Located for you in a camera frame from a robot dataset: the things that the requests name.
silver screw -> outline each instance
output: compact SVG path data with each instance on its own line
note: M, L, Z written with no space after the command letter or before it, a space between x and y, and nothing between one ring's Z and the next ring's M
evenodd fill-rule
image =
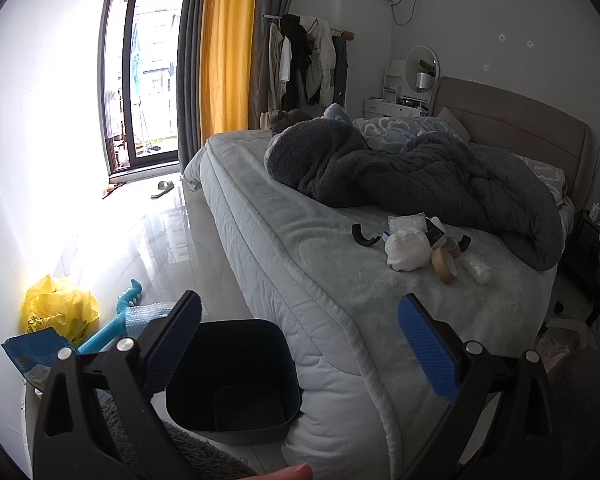
M134 340L130 337L123 337L116 343L116 348L121 352L128 352L134 347Z
M71 357L71 354L72 350L68 346L63 346L58 350L58 359L64 361L65 359Z
M482 345L477 341L469 341L464 348L472 355L480 355L482 353Z
M535 350L527 350L525 354L526 360L530 363L537 363L540 360L538 352Z

tile floor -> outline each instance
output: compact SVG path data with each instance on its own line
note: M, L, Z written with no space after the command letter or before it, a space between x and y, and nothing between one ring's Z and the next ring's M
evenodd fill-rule
M160 180L173 180L176 186L151 200ZM202 297L206 320L251 317L201 190L190 191L183 187L179 174L172 174L126 184L104 199L102 206L100 220L88 232L74 237L55 273L92 291L100 302L102 322L112 317L117 296L126 290L131 278L142 283L144 304L177 301L190 288ZM561 317L584 320L590 312L585 295L560 275L549 317L555 316L552 307L556 300L564 305ZM560 329L551 330L558 339L572 336ZM600 318L593 332L600 346ZM161 418L171 420L164 393L154 396L152 402ZM285 466L280 443L247 447L213 444L246 461L259 474Z

beige pillow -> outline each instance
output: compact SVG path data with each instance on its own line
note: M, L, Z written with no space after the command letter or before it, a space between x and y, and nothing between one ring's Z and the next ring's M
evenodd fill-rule
M442 108L438 114L438 118L442 119L446 124L451 126L451 129L455 131L455 133L458 134L458 137L464 140L464 142L471 142L471 135L469 135L469 132L464 126L462 126L461 122L456 119L449 108Z

bed headboard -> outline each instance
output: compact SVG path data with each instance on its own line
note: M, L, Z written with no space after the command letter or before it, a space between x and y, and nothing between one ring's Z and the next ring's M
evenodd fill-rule
M436 116L444 107L467 129L472 142L562 168L576 210L582 207L591 141L585 123L522 95L450 77L436 83L429 115Z

glass pane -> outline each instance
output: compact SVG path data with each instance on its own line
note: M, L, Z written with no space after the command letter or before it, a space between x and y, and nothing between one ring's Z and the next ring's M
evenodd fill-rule
M131 33L131 120L136 155L178 149L176 54L182 0L136 0Z
M104 109L106 143L112 155L111 169L128 168L125 120L122 111L122 38L126 0L111 0L104 42Z

